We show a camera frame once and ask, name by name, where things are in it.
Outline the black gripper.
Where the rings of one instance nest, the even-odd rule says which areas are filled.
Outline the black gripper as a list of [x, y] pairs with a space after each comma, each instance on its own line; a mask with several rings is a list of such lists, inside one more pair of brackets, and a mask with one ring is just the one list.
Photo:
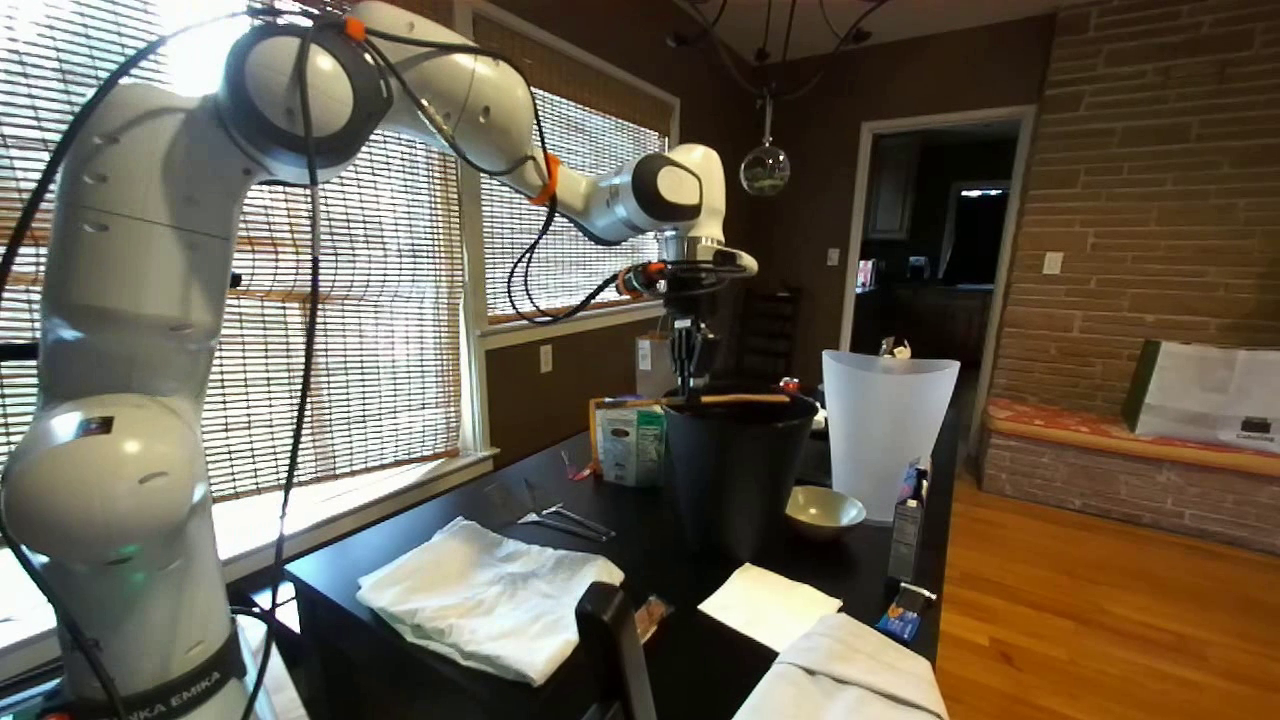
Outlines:
[[671, 339], [671, 391], [710, 388], [717, 372], [717, 295], [741, 285], [745, 268], [736, 258], [658, 258], [653, 290], [665, 299]]

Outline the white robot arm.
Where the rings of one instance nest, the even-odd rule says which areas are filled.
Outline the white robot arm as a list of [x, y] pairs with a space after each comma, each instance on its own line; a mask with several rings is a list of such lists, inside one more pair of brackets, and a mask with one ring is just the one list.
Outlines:
[[221, 86], [114, 68], [54, 147], [29, 206], [54, 221], [35, 411], [5, 462], [5, 534], [56, 613], [65, 720], [250, 720], [218, 555], [201, 409], [254, 184], [309, 186], [379, 133], [437, 134], [595, 244], [659, 254], [617, 285], [688, 337], [691, 299], [749, 278], [710, 145], [589, 176], [552, 156], [520, 68], [389, 0], [254, 8]]

